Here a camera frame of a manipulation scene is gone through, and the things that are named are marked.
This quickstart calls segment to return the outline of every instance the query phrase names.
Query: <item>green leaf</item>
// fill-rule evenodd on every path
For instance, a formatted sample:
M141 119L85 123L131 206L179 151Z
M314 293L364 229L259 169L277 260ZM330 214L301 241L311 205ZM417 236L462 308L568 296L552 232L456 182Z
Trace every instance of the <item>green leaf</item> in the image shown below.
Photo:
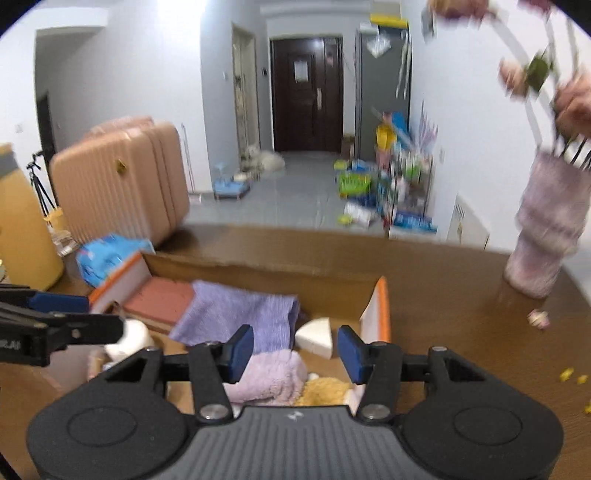
M545 81L550 76L551 68L548 61L544 58L544 55L536 55L531 61L529 66L526 68L526 81L527 84L539 93L544 85Z

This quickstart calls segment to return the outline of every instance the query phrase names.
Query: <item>white triangular sponge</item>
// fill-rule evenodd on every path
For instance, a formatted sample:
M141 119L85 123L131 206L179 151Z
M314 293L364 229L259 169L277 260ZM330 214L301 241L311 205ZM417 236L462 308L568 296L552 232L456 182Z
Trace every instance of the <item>white triangular sponge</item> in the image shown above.
M302 350L330 360L332 357L330 319L322 318L306 323L295 333L295 342Z

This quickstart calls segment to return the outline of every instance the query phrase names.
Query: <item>refrigerator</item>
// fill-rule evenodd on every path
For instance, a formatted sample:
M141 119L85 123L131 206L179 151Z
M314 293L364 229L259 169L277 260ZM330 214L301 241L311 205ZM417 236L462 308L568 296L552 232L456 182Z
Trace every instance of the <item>refrigerator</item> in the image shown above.
M368 42L375 40L377 34L358 33L355 45L355 157L365 161L375 161L375 130L380 120L374 111L400 112L407 126L410 113L410 45L409 64L402 62L405 38L410 39L408 30L380 27L380 33L388 35L391 46L378 58L368 49Z

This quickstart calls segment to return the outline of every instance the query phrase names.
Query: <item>doorway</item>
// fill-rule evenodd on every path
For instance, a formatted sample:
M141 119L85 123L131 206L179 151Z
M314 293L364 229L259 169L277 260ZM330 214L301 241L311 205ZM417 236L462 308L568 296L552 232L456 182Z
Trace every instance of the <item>doorway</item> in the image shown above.
M342 38L272 40L271 58L275 150L339 152Z
M39 137L41 138L41 150L43 158L45 159L45 167L47 175L49 176L49 183L53 192L53 197L56 204L59 205L57 196L55 195L55 188L53 187L53 179L51 178L51 170L49 165L51 159L56 154L56 141L53 135L53 124L51 123L51 112L49 110L49 95L45 94L37 100L37 123L39 124Z
M244 157L248 147L260 147L256 42L253 34L235 25L232 26L232 54L238 150Z

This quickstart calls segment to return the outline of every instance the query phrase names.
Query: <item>yellow container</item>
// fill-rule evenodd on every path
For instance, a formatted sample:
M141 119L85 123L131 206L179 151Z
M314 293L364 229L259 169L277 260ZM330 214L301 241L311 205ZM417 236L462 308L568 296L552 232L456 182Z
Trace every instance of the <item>yellow container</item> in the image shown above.
M380 150L390 150L393 143L397 140L396 133L392 125L385 123L379 124L376 131L376 141Z
M0 258L11 283L47 290L64 264L11 145L0 145Z
M66 217L64 216L64 211L61 209L61 207L49 212L49 215L45 217L45 221L51 225L56 232L68 230Z

